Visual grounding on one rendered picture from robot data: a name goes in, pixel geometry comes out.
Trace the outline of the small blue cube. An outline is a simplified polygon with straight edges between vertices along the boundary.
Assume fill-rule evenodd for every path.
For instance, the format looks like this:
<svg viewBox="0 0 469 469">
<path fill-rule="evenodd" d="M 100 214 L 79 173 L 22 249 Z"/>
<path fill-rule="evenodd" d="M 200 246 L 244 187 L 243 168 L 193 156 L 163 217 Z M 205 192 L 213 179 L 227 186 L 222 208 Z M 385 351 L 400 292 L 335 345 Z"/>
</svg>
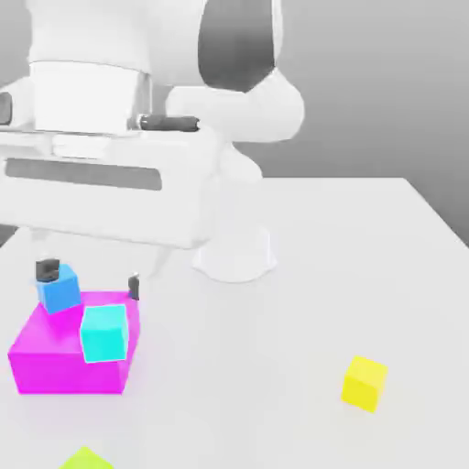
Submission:
<svg viewBox="0 0 469 469">
<path fill-rule="evenodd" d="M 38 299 L 47 313 L 54 314 L 82 303 L 78 276 L 68 264 L 60 264 L 59 278 L 36 282 Z"/>
</svg>

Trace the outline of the small yellow cube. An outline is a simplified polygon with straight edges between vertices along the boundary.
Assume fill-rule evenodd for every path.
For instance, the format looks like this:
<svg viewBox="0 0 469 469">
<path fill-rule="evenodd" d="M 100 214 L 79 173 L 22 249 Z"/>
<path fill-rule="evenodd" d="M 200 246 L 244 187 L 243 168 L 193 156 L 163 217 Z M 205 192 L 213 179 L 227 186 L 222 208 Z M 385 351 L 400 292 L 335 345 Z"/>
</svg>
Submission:
<svg viewBox="0 0 469 469">
<path fill-rule="evenodd" d="M 375 412 L 387 378 L 388 367 L 356 355 L 348 366 L 342 401 L 368 412 Z"/>
</svg>

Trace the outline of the small cyan cube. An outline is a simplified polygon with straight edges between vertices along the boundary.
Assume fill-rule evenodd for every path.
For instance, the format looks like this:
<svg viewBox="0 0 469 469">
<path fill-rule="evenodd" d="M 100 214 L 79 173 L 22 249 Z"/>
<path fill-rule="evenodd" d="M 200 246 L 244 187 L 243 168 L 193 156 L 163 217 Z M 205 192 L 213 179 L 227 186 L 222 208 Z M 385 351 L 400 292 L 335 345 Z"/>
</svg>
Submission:
<svg viewBox="0 0 469 469">
<path fill-rule="evenodd" d="M 87 364 L 126 360 L 129 327 L 125 304 L 85 307 L 80 341 Z"/>
</svg>

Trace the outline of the small lime cube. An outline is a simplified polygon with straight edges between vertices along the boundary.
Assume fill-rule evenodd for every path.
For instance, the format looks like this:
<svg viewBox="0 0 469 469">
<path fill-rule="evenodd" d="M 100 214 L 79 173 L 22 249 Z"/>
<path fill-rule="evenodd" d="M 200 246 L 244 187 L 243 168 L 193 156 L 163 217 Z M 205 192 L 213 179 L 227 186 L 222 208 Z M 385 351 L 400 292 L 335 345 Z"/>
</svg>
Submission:
<svg viewBox="0 0 469 469">
<path fill-rule="evenodd" d="M 114 469 L 114 466 L 88 447 L 83 446 L 59 469 Z"/>
</svg>

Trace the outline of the large magenta box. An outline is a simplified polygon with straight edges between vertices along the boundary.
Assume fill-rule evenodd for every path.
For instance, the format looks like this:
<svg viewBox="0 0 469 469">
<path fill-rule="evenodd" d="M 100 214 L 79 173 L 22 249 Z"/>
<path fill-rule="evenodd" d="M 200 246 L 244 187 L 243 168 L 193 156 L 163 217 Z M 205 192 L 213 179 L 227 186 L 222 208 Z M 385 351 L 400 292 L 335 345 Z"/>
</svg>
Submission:
<svg viewBox="0 0 469 469">
<path fill-rule="evenodd" d="M 129 326 L 127 358 L 87 364 L 82 355 L 83 310 L 124 304 Z M 8 351 L 21 394 L 121 394 L 140 334 L 139 302 L 125 291 L 84 291 L 82 303 L 50 314 L 38 304 Z"/>
</svg>

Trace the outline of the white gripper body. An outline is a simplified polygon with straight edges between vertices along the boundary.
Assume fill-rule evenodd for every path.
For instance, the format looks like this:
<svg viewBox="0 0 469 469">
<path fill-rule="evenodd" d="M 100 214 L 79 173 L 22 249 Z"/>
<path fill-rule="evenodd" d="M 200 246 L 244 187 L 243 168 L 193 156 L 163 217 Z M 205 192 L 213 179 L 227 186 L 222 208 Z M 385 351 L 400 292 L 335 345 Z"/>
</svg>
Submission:
<svg viewBox="0 0 469 469">
<path fill-rule="evenodd" d="M 190 249 L 213 233 L 220 156 L 221 138 L 207 126 L 118 135 L 2 128 L 0 224 Z M 104 176 L 155 170 L 161 188 L 60 182 L 42 172 L 18 177 L 13 161 L 59 163 L 72 173 L 84 166 Z"/>
</svg>

